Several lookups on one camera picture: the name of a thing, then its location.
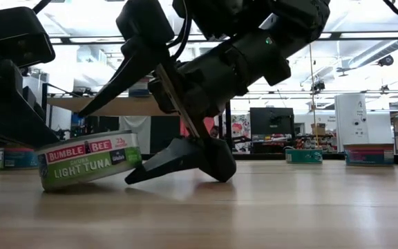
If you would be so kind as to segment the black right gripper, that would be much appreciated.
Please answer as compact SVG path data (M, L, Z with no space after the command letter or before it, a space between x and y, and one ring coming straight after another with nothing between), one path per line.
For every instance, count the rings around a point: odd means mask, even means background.
M125 43L124 60L113 77L81 111L86 117L153 71L169 56L174 32L158 0L128 0L116 19ZM205 54L177 65L164 62L149 90L164 113L177 112L197 138L175 138L166 148L138 166L126 178L129 185L173 172L200 169L218 182L236 172L236 161L224 140L206 138L206 117L222 113L228 101L243 96L264 77L274 86L290 77L290 67L266 30L233 37Z

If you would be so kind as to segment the pink salmon can gold lid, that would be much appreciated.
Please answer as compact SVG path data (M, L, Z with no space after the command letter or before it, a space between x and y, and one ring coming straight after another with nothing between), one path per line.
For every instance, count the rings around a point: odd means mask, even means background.
M34 169L39 163L34 150L28 148L5 148L3 153L3 168Z
M345 162L348 166L392 166L393 144L344 145Z

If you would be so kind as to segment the Bumble Bee light tuna can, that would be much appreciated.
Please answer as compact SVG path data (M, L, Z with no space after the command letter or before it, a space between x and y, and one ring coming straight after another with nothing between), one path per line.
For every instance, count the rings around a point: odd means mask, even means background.
M130 130L72 138L35 151L46 191L87 183L142 164L138 136Z

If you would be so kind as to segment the white hanging cloth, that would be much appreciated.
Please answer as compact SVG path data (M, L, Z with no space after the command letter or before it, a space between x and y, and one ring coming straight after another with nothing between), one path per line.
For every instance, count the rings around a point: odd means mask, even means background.
M120 116L120 130L131 130L137 134L142 154L151 152L151 116Z

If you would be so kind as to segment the red hanging cloth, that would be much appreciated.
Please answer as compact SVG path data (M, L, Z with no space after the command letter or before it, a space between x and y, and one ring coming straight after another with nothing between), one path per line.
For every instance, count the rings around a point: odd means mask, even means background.
M211 129L215 126L214 118L205 118L204 124L208 133L211 132ZM181 120L180 121L180 135L181 136L189 136L189 132L187 131L186 125Z

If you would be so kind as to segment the floral patterned poster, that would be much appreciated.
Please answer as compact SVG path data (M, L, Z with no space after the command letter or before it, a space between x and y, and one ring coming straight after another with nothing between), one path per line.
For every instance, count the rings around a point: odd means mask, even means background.
M251 123L248 113L231 115L231 134L233 138L239 136L251 138Z

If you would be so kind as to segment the black monitor screen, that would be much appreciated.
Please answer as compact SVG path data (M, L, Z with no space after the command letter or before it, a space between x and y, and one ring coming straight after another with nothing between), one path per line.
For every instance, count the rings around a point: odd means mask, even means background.
M255 107L249 110L251 135L289 134L294 136L292 108Z

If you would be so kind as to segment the black horizontal rig bar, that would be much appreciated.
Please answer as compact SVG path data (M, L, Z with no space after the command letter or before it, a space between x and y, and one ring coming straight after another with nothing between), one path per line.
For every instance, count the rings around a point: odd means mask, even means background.
M329 41L352 41L352 40L396 40L398 30L391 31L344 31L324 32L317 39L321 42ZM113 45L124 43L122 36L89 36L89 37L51 37L52 45Z

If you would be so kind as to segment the white tall cabinet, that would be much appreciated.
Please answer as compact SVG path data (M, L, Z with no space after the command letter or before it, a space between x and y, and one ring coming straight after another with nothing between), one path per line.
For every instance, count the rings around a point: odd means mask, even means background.
M363 93L346 93L334 99L338 150L345 145L369 142L366 97Z

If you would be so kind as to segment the black aluminium frame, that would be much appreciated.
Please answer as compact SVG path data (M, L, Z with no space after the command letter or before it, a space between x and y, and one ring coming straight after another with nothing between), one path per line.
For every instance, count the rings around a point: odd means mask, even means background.
M234 154L236 160L285 160L285 154ZM344 160L344 154L324 154L324 160ZM395 154L394 164L398 165L398 154Z

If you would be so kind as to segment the silver ventilation duct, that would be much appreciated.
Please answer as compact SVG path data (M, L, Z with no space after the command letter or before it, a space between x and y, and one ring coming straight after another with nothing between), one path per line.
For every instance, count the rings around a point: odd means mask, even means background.
M348 68L360 68L371 62L375 62L398 50L398 40L385 40L375 44L368 50L352 58L348 62Z

